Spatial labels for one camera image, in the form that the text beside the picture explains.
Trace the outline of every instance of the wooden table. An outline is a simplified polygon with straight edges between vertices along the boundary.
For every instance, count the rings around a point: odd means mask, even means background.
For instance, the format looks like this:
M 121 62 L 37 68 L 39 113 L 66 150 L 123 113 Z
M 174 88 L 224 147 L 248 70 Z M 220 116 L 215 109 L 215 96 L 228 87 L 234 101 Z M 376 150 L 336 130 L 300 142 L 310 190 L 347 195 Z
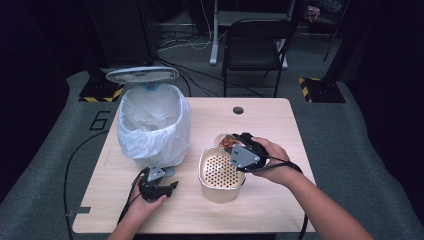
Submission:
M 213 146 L 220 133 L 250 132 L 283 146 L 291 160 L 315 182 L 302 139 L 286 99 L 188 98 L 192 110 L 192 143 L 173 177 L 160 185 L 179 181 L 165 204 L 140 228 L 140 233 L 277 233 L 299 232 L 304 211 L 285 187 L 248 174 L 238 197 L 213 203 L 202 194 L 198 179 L 202 152 Z M 242 107 L 244 113 L 233 113 Z M 79 213 L 77 233 L 110 233 L 128 197 L 131 183 L 142 167 L 125 157 L 117 138 L 117 116 L 106 138 Z M 314 231 L 308 224 L 307 231 Z

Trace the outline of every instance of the chair backrest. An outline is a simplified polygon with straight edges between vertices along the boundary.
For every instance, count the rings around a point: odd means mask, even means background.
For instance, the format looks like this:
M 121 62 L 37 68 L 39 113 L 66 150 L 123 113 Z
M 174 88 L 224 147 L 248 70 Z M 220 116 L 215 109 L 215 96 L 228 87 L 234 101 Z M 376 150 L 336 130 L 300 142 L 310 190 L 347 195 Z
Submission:
M 292 22 L 285 19 L 244 19 L 228 29 L 229 38 L 286 39 L 295 31 Z

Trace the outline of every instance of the chair seat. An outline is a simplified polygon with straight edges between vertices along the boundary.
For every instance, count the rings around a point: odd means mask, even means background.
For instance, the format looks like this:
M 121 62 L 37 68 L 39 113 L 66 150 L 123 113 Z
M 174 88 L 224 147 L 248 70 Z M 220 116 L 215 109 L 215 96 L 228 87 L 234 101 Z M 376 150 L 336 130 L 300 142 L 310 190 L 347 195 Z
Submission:
M 277 71 L 281 61 L 272 39 L 232 39 L 228 69 L 233 71 Z

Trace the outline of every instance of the yellow and black hazard tape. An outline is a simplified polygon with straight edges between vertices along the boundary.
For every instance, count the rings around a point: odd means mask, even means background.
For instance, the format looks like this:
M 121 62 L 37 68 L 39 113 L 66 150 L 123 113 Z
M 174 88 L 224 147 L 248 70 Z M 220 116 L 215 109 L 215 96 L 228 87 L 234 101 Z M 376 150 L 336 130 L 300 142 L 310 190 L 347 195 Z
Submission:
M 300 87 L 302 89 L 303 97 L 305 97 L 306 102 L 312 102 L 311 94 L 309 93 L 308 88 L 306 87 L 306 80 L 321 81 L 321 78 L 299 78 Z
M 81 102 L 116 102 L 124 90 L 125 84 L 119 84 L 117 90 L 111 97 L 80 97 Z

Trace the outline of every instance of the person's right hand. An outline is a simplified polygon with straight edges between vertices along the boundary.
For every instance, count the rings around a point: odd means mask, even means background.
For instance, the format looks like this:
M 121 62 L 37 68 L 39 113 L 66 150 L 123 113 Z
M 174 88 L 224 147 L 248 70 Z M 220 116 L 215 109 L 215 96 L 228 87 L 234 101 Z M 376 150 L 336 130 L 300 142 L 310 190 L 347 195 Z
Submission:
M 265 150 L 268 152 L 269 156 L 278 158 L 284 161 L 290 161 L 290 158 L 287 155 L 286 150 L 282 148 L 280 145 L 261 137 L 252 137 L 252 140 L 261 144 L 265 148 Z M 282 161 L 270 158 L 267 163 L 267 166 L 279 164 L 279 163 L 282 163 Z M 289 184 L 289 182 L 293 179 L 293 177 L 295 177 L 298 174 L 298 172 L 291 167 L 281 166 L 281 167 L 275 167 L 275 168 L 255 172 L 253 174 L 259 177 L 264 177 L 270 180 L 271 182 L 275 182 L 275 183 L 279 183 L 284 186 L 287 186 L 287 184 Z

